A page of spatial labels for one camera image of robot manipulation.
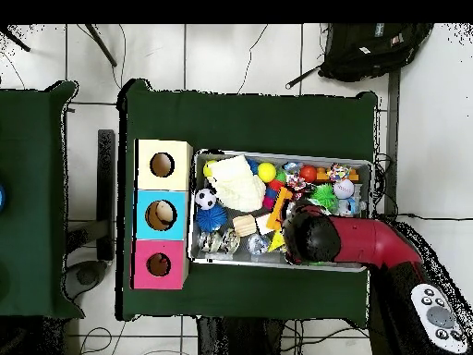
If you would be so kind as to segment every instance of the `orange toy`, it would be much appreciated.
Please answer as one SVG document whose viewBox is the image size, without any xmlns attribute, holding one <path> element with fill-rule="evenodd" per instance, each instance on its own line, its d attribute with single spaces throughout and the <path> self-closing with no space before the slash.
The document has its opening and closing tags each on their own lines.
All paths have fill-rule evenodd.
<svg viewBox="0 0 473 355">
<path fill-rule="evenodd" d="M 283 208 L 283 204 L 287 199 L 292 199 L 292 192 L 287 188 L 282 187 L 279 189 L 276 203 L 274 204 L 273 211 L 270 213 L 268 222 L 266 222 L 266 227 L 270 228 L 271 230 L 279 230 L 281 228 L 281 223 L 283 221 L 283 218 L 281 217 L 281 209 Z"/>
</svg>

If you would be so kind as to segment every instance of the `dark green tablecloth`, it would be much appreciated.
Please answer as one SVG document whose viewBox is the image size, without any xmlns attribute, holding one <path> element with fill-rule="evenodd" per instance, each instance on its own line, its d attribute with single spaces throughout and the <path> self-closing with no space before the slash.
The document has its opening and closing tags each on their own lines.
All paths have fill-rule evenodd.
<svg viewBox="0 0 473 355">
<path fill-rule="evenodd" d="M 63 110 L 77 89 L 0 90 L 0 314 L 79 317 L 62 295 L 66 249 Z"/>
<path fill-rule="evenodd" d="M 132 314 L 202 314 L 280 319 L 348 318 L 365 324 L 367 272 L 336 273 L 261 267 L 192 264 L 184 289 L 131 290 L 133 140 L 187 141 L 199 148 L 319 157 L 373 156 L 377 97 L 219 95 L 152 92 L 145 80 L 131 80 L 120 93 L 119 188 L 125 199 L 123 292 L 117 310 Z"/>
</svg>

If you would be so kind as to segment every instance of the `tennis ball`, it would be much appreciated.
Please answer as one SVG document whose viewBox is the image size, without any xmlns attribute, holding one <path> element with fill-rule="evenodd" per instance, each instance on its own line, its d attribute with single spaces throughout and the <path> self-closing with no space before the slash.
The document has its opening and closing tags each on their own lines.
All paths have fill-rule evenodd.
<svg viewBox="0 0 473 355">
<path fill-rule="evenodd" d="M 264 162 L 258 166 L 258 176 L 262 182 L 270 182 L 276 177 L 276 168 L 269 162 Z"/>
<path fill-rule="evenodd" d="M 203 175 L 204 175 L 205 177 L 211 177 L 211 176 L 212 176 L 212 171 L 211 171 L 211 169 L 209 168 L 209 164 L 214 164 L 215 162 L 217 162 L 217 161 L 213 161 L 213 160 L 212 160 L 212 161 L 207 161 L 207 162 L 205 163 L 205 165 L 203 166 Z"/>
</svg>

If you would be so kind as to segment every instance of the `red ball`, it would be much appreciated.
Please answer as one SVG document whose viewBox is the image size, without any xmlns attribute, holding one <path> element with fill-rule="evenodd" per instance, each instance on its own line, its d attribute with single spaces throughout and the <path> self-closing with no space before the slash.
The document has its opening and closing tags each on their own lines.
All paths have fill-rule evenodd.
<svg viewBox="0 0 473 355">
<path fill-rule="evenodd" d="M 304 178 L 306 182 L 314 182 L 317 178 L 317 170 L 314 166 L 302 166 L 299 172 L 299 176 Z"/>
</svg>

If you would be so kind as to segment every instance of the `yellow box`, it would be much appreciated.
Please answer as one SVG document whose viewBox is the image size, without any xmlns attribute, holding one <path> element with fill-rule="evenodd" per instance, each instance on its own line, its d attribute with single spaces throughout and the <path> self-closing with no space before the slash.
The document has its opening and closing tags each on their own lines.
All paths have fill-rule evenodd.
<svg viewBox="0 0 473 355">
<path fill-rule="evenodd" d="M 191 162 L 192 147 L 185 141 L 140 139 L 138 140 L 138 188 L 140 190 L 188 190 Z"/>
</svg>

